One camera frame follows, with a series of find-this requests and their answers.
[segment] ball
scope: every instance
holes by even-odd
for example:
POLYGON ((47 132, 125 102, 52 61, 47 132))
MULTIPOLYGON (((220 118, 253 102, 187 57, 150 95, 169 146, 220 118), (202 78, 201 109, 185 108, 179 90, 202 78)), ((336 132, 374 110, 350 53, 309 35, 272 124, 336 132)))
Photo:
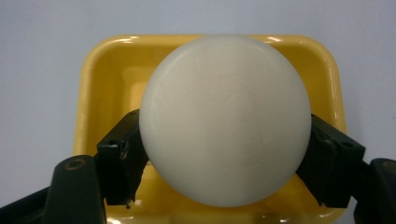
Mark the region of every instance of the ball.
POLYGON ((140 108, 152 165, 199 203, 255 203, 288 182, 311 130, 298 73, 276 49, 244 35, 208 35, 155 69, 140 108))

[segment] white wall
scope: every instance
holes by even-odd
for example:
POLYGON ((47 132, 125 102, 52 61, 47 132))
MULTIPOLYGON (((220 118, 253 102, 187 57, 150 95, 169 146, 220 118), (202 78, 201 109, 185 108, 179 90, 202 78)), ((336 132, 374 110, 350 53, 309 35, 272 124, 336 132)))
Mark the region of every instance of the white wall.
MULTIPOLYGON (((71 156, 79 71, 121 34, 295 34, 338 63, 348 134, 396 159, 396 2, 0 1, 0 206, 43 189, 71 156)), ((352 223, 352 210, 337 223, 352 223)))

